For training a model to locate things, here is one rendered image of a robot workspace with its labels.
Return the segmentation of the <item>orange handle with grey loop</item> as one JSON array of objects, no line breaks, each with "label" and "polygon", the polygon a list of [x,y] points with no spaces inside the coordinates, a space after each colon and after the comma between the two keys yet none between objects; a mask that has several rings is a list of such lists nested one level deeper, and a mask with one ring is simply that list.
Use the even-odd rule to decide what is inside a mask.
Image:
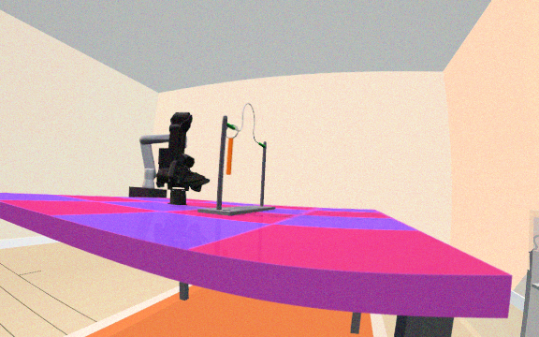
[{"label": "orange handle with grey loop", "polygon": [[229,138],[228,142],[228,150],[227,150],[227,157],[226,157],[226,175],[231,175],[231,160],[232,160],[232,145],[233,145],[233,138],[235,138],[239,132],[238,126],[233,125],[237,127],[237,132],[233,137],[229,137],[226,134],[226,137]]}]

